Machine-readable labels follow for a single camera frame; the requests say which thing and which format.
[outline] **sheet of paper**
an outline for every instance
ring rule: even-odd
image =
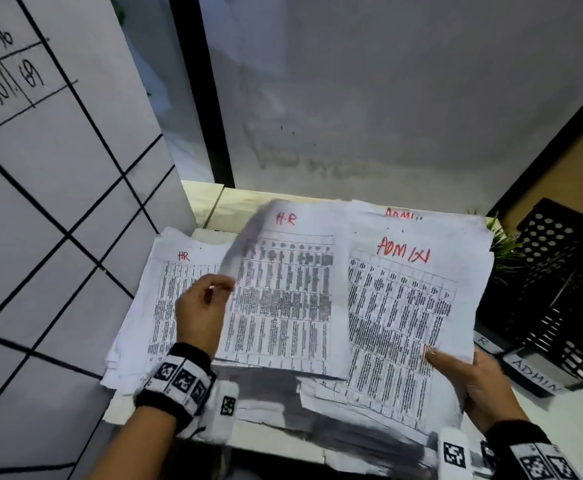
[[[343,203],[275,200],[231,246],[236,277],[217,358],[347,377],[348,222]]]
[[[175,342],[175,301],[198,278],[217,273],[230,244],[205,244],[173,228],[158,236],[107,357],[102,384],[133,392]]]
[[[349,377],[320,381],[315,394],[363,406],[363,413],[423,443],[460,412],[424,352],[433,346],[471,359],[475,309],[492,266],[488,236],[470,239],[440,220],[369,213],[355,215],[353,230]]]

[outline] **white table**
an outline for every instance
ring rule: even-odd
[[[270,194],[225,188],[220,198],[190,198],[190,202],[207,202],[214,200],[215,209],[209,218],[208,229],[196,229],[193,237],[209,243],[220,244],[235,237],[256,209],[272,198],[285,198],[293,201],[318,201],[294,195]],[[514,393],[529,419],[543,428],[551,441],[560,447],[569,460],[583,476],[583,390],[569,392],[549,399],[539,399],[524,391],[517,385]],[[133,412],[133,405],[126,400],[121,402],[114,398],[104,420],[114,424],[123,424]],[[478,445],[482,435],[465,416],[461,429],[468,435],[473,445]],[[349,471],[372,473],[374,468],[365,462],[357,461],[347,455],[332,452],[315,444],[303,441],[281,430],[261,424],[239,420],[229,442],[230,446],[267,454],[311,461],[314,463],[333,464],[337,459],[346,458]]]

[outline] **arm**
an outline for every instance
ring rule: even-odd
[[[178,351],[180,356],[209,371],[233,286],[234,281],[228,276],[207,274],[178,298],[175,304],[177,343],[170,354]],[[150,395],[154,403],[159,395],[160,402],[166,405],[164,409],[175,411],[187,424],[191,421],[191,415],[181,410],[180,404],[158,392],[144,390],[137,400]],[[146,405],[138,407],[96,465],[91,480],[157,479],[176,429],[174,414]]]
[[[529,421],[493,357],[479,349],[473,363],[439,351],[426,357],[450,382],[466,387],[465,412],[497,460],[494,480],[580,478],[543,430]],[[557,468],[572,476],[558,476]],[[539,471],[545,476],[534,477]]]

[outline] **gray wall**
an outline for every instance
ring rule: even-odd
[[[0,68],[22,87],[0,104],[0,478],[55,480],[108,443],[105,355],[156,233],[195,218],[109,0],[24,3],[77,82],[0,0]]]
[[[484,212],[583,104],[583,0],[200,0],[236,186]]]

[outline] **red handwriting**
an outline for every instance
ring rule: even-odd
[[[285,222],[288,222],[289,224],[295,226],[294,224],[295,220],[296,214],[289,214],[287,218],[285,218],[284,212],[278,212],[278,215],[276,215],[276,224],[285,224]]]
[[[429,255],[431,254],[431,250],[427,249],[425,251],[424,249],[421,249],[420,251],[417,251],[416,249],[417,248],[413,248],[411,254],[409,254],[409,257],[407,258],[409,262],[416,262],[418,261],[418,259],[424,262],[429,261]],[[389,238],[383,237],[382,241],[380,242],[380,245],[378,246],[376,254],[377,255],[380,254],[381,251],[385,256],[392,255],[404,258],[405,253],[407,252],[407,245],[395,244],[393,241],[390,241]]]
[[[399,217],[400,219],[422,220],[422,217],[416,216],[413,212],[409,212],[408,210],[392,210],[391,207],[387,208],[385,215],[390,217]]]

